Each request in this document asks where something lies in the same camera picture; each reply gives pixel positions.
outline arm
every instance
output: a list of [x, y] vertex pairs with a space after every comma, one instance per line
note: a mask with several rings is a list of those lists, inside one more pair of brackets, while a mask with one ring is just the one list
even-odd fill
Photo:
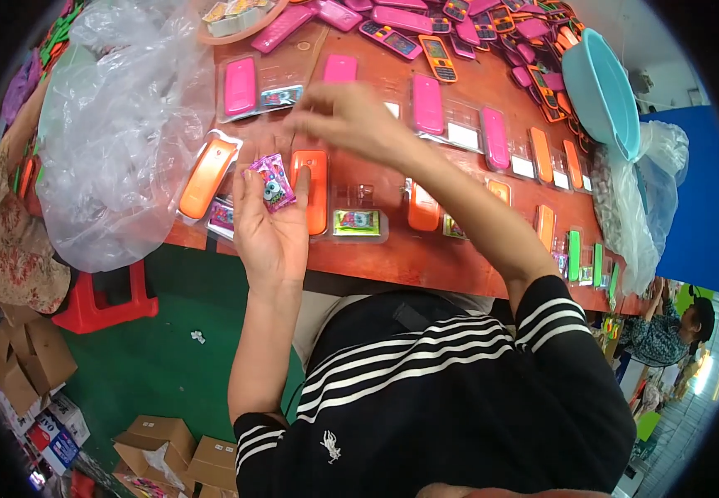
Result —
[[533, 228], [394, 119], [370, 87], [310, 85], [285, 125], [392, 167], [420, 184], [503, 276], [512, 311], [529, 284], [541, 276], [558, 275], [557, 264]]

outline clear plastic bag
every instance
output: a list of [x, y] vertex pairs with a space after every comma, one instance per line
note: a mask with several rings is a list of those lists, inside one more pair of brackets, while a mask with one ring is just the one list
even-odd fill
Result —
[[185, 0], [100, 0], [70, 30], [68, 50], [94, 57], [54, 70], [36, 193], [55, 250], [77, 269], [132, 264], [171, 230], [215, 115], [199, 22]]

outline brown cardboard box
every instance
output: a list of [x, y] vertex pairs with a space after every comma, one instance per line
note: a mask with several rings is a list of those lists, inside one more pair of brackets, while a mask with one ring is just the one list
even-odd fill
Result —
[[172, 484], [163, 471], [149, 465], [144, 451], [157, 451], [168, 443], [163, 461], [185, 484], [185, 494], [193, 496], [193, 480], [186, 472], [196, 442], [181, 418], [138, 415], [127, 430], [113, 438], [113, 448], [137, 476], [155, 483]]
[[20, 324], [17, 315], [11, 318], [18, 325], [0, 324], [0, 391], [21, 416], [39, 397], [66, 382], [77, 364], [57, 325], [41, 316]]
[[[132, 494], [139, 498], [146, 498], [147, 496], [151, 496], [151, 498], [179, 498], [179, 488], [171, 484], [136, 476], [127, 464], [124, 463], [124, 460], [119, 460], [119, 463], [116, 464], [113, 470], [113, 476], [129, 489]], [[188, 498], [192, 498], [194, 482], [190, 480], [183, 480], [183, 482], [185, 483], [185, 491], [183, 491], [183, 494]]]
[[236, 493], [236, 455], [236, 445], [212, 437], [202, 436], [202, 440], [196, 448], [194, 460], [188, 467], [188, 477], [196, 482], [208, 484], [213, 488]]

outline striped shirt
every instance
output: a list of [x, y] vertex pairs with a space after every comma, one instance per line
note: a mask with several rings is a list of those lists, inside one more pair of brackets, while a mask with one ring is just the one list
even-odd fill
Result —
[[515, 321], [517, 340], [492, 316], [457, 313], [330, 353], [289, 428], [264, 413], [235, 421], [241, 498], [414, 496], [434, 482], [610, 493], [635, 426], [583, 310], [546, 276]]

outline pink candy wrapper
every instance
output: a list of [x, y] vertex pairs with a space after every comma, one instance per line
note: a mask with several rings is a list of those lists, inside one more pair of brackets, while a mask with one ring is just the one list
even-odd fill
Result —
[[271, 154], [254, 161], [250, 170], [256, 171], [262, 176], [265, 182], [263, 201], [268, 213], [276, 211], [295, 203], [295, 194], [285, 174], [285, 167], [282, 163], [281, 154]]

